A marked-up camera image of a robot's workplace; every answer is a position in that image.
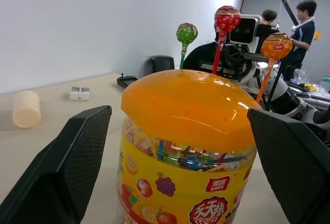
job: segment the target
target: gray wall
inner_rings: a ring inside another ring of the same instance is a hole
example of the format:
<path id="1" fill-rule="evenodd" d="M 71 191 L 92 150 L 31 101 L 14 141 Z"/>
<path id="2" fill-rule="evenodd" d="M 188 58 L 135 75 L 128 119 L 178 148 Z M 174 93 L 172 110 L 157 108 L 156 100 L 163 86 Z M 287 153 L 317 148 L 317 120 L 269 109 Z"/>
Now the gray wall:
<path id="1" fill-rule="evenodd" d="M 299 2 L 303 0 L 289 0 L 290 7 L 294 14 L 296 14 L 295 7 Z M 330 10 L 328 8 L 329 0 L 315 0 L 318 3 L 316 11 L 316 30 L 319 30 L 323 37 L 318 41 L 315 41 L 310 51 L 307 52 L 303 62 L 303 70 L 306 71 L 308 78 L 314 82 L 319 83 L 323 75 L 330 75 L 330 60 L 328 59 L 328 52 L 326 46 L 328 44 L 328 34 L 330 33 L 329 25 L 327 25 L 327 19 L 330 17 Z M 242 13 L 244 14 L 261 14 L 265 9 L 272 9 L 277 11 L 279 9 L 281 0 L 244 0 Z M 291 28 L 293 23 L 286 12 L 285 8 L 282 8 L 280 15 L 280 30 L 282 32 L 291 35 Z"/>
<path id="2" fill-rule="evenodd" d="M 315 13 L 315 29 L 322 37 L 313 42 L 307 52 L 303 69 L 312 82 L 319 84 L 322 76 L 330 75 L 330 0 L 315 0 L 318 4 Z"/>

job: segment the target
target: candy jar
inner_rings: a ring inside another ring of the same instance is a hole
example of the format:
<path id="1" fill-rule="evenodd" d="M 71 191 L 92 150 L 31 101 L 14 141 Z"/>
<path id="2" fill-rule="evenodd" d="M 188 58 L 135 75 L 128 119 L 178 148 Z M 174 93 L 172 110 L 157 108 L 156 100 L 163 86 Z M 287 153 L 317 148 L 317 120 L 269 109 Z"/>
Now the candy jar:
<path id="1" fill-rule="evenodd" d="M 118 223 L 231 223 L 256 155 L 249 108 L 229 80 L 154 73 L 123 92 Z"/>

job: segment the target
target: grape illustration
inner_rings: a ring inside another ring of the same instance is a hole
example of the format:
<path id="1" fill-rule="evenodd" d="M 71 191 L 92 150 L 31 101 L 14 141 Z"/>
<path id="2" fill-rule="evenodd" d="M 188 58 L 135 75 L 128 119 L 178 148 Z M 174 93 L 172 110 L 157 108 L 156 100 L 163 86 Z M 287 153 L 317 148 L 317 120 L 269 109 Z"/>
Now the grape illustration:
<path id="1" fill-rule="evenodd" d="M 155 181 L 157 185 L 157 190 L 159 192 L 162 192 L 164 195 L 173 197 L 175 192 L 175 184 L 172 182 L 172 180 L 169 177 L 164 178 L 163 173 L 158 172 L 157 175 L 158 175 L 158 180 Z"/>

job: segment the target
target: white table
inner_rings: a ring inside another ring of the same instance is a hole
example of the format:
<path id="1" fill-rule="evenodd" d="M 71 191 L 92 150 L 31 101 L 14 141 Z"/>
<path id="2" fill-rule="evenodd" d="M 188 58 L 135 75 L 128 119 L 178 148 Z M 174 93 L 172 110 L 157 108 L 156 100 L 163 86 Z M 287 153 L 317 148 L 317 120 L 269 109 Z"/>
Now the white table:
<path id="1" fill-rule="evenodd" d="M 0 95 L 0 203 L 37 153 L 59 134 L 70 117 L 85 109 L 111 105 L 112 116 L 101 169 L 82 223 L 115 223 L 120 127 L 125 117 L 120 109 L 123 88 L 117 85 L 117 77 L 118 74 L 112 73 L 34 89 L 41 99 L 42 122 L 30 130 L 16 128 L 11 122 L 13 93 Z M 90 100 L 70 101 L 71 86 L 90 87 Z M 288 223 L 258 157 L 234 222 L 240 223 Z"/>

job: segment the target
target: red logo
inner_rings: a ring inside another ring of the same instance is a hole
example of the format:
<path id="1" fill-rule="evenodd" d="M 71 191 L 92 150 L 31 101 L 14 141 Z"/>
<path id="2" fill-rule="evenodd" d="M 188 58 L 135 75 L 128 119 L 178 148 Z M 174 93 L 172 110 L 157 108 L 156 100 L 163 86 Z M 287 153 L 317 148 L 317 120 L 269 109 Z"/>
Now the red logo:
<path id="1" fill-rule="evenodd" d="M 212 197 L 195 205 L 189 214 L 192 224 L 216 224 L 227 211 L 228 202 L 223 197 Z"/>
<path id="2" fill-rule="evenodd" d="M 206 192 L 214 192 L 220 190 L 227 190 L 228 185 L 231 181 L 231 176 L 225 176 L 219 179 L 210 179 L 206 186 Z"/>
<path id="3" fill-rule="evenodd" d="M 283 49 L 283 44 L 281 43 L 281 44 L 277 44 L 277 45 L 275 45 L 274 46 L 274 50 L 282 50 Z"/>

